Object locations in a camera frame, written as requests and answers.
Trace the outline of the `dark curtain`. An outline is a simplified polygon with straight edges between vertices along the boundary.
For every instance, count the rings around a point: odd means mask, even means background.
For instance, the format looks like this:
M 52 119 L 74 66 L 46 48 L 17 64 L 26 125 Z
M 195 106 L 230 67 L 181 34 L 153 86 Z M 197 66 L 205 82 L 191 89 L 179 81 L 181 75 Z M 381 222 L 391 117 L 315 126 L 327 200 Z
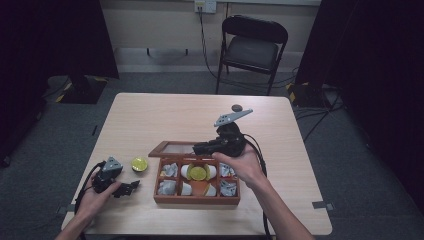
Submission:
M 296 81 L 340 87 L 424 214 L 424 0 L 321 0 Z
M 61 75 L 119 77 L 100 0 L 0 0 L 0 167 Z

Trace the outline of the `black folding chair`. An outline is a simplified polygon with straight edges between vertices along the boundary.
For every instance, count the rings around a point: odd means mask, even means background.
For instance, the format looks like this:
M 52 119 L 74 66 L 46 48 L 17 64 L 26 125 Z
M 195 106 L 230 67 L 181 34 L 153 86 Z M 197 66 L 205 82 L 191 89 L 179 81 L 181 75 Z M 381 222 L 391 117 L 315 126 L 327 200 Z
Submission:
M 244 15 L 227 17 L 221 26 L 222 41 L 215 93 L 219 92 L 223 67 L 257 72 L 269 76 L 270 94 L 288 32 L 279 23 Z

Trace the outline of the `white wall skirting duct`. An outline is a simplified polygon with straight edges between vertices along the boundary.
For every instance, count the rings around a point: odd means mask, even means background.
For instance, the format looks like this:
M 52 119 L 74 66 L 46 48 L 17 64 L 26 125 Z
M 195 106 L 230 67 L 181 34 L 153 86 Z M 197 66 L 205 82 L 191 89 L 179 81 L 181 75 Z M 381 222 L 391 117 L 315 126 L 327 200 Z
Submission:
M 202 49 L 116 48 L 118 71 L 123 72 L 206 72 L 218 70 L 220 51 Z

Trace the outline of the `white wall socket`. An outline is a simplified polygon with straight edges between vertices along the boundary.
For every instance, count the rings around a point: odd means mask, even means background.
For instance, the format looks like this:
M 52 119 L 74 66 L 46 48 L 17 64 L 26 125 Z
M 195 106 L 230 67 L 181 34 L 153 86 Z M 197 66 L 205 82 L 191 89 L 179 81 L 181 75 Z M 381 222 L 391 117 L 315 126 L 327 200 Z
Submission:
M 215 14 L 217 9 L 216 0 L 195 0 L 194 11 L 196 13 Z

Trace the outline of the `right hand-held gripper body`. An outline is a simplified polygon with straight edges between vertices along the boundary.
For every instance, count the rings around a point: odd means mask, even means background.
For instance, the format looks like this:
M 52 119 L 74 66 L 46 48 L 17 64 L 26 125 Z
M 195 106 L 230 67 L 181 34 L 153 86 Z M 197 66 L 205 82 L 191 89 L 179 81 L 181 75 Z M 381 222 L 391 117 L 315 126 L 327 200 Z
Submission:
M 217 128 L 216 132 L 218 134 L 218 137 L 216 138 L 218 141 L 216 152 L 220 152 L 231 157 L 237 157 L 241 155 L 246 145 L 246 139 L 244 138 L 244 135 L 241 133 L 235 121 L 252 112 L 252 109 L 247 109 L 238 112 L 222 114 L 218 117 L 214 123 L 214 126 Z

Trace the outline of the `person's left hand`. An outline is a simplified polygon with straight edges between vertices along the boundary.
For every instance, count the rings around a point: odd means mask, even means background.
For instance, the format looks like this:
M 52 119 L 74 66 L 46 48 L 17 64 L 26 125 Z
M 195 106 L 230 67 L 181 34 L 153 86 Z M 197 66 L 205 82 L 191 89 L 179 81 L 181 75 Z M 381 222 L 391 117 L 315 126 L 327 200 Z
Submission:
M 106 204 L 110 196 L 121 186 L 120 182 L 111 184 L 106 190 L 97 193 L 89 183 L 84 189 L 82 200 L 75 217 L 84 222 L 90 222 Z

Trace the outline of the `black stand base yellow stripes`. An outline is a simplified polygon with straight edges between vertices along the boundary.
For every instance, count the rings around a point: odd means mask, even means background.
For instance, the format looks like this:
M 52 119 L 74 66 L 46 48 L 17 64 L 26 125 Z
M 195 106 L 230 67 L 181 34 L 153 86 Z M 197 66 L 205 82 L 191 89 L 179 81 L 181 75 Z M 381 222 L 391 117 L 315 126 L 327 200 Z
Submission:
M 57 97 L 57 103 L 96 104 L 108 81 L 102 77 L 70 75 L 70 83 Z
M 286 86 L 289 100 L 296 107 L 329 108 L 329 100 L 324 90 L 309 83 L 294 84 Z

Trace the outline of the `group of silver foil packets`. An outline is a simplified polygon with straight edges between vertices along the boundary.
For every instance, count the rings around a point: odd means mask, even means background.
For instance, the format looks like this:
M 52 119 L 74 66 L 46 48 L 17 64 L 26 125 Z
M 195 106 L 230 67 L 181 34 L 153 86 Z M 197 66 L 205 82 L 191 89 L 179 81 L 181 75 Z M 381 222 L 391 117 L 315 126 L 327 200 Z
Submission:
M 235 197 L 237 195 L 238 184 L 234 179 L 228 180 L 228 177 L 232 176 L 232 171 L 228 167 L 221 165 L 220 168 L 217 168 L 215 164 L 207 164 L 208 166 L 214 165 L 216 167 L 216 177 L 209 180 L 195 181 L 185 179 L 181 176 L 181 167 L 183 165 L 171 163 L 165 164 L 161 168 L 159 171 L 159 182 L 156 192 L 157 195 L 182 196 L 181 190 L 183 183 L 188 183 L 192 186 L 192 194 L 190 196 L 209 197 L 204 195 L 205 188 L 208 184 L 211 184 L 216 188 L 216 195 L 214 197 Z

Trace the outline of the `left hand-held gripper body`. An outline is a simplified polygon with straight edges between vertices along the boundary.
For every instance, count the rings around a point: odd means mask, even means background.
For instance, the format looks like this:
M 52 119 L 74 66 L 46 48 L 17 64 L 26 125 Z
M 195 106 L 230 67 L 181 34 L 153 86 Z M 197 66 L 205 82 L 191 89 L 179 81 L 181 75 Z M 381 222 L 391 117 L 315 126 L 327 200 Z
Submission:
M 101 163 L 100 170 L 95 175 L 92 186 L 96 193 L 105 191 L 122 172 L 123 165 L 114 157 L 110 156 Z

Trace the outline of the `wooden box with glass lid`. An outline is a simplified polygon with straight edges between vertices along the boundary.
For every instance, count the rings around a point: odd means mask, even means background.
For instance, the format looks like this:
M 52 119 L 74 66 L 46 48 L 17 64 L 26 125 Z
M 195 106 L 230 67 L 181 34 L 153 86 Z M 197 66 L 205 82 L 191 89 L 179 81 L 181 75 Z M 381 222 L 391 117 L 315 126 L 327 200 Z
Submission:
M 238 205 L 240 201 L 240 182 L 234 171 L 211 156 L 198 156 L 194 153 L 192 147 L 194 142 L 178 142 L 163 141 L 156 146 L 150 153 L 149 157 L 157 157 L 159 159 L 158 171 L 156 176 L 154 200 L 159 204 L 206 204 L 206 205 Z M 169 196 L 157 195 L 157 187 L 159 182 L 159 171 L 165 164 L 177 163 L 183 164 L 215 164 L 217 168 L 221 165 L 228 167 L 232 171 L 232 176 L 228 180 L 236 180 L 238 184 L 237 195 L 235 197 L 198 197 L 198 196 Z

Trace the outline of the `yellow-green round disc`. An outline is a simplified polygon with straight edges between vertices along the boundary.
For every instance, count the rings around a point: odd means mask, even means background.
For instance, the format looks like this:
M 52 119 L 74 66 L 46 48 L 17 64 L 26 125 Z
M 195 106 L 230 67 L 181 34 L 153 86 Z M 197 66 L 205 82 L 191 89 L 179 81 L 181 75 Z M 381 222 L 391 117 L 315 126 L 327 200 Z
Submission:
M 148 168 L 148 161 L 143 157 L 135 157 L 131 161 L 131 168 L 135 172 L 143 172 Z
M 210 169 L 207 164 L 197 166 L 190 164 L 187 168 L 187 179 L 195 181 L 203 181 L 210 179 Z

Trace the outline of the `person's right hand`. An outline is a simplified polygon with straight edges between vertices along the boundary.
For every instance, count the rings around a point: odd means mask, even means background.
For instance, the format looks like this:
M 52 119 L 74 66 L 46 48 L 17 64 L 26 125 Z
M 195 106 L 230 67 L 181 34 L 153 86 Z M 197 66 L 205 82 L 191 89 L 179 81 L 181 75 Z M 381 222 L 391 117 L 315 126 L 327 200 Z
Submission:
M 213 153 L 212 157 L 233 168 L 237 176 L 252 190 L 264 188 L 268 184 L 268 180 L 261 170 L 257 154 L 249 145 L 238 157 L 230 157 L 220 152 Z

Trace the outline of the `grey tape strip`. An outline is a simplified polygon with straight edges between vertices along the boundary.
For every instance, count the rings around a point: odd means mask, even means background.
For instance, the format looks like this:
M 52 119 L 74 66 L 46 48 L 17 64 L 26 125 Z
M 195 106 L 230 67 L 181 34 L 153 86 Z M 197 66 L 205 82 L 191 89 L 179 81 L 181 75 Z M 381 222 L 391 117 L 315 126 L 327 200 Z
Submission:
M 68 212 L 74 212 L 74 211 L 75 211 L 75 205 L 68 204 L 66 206 L 59 206 L 56 213 L 59 215 L 66 215 Z
M 332 203 L 326 203 L 324 201 L 312 202 L 312 205 L 314 209 L 326 209 L 328 211 L 332 211 L 335 209 Z

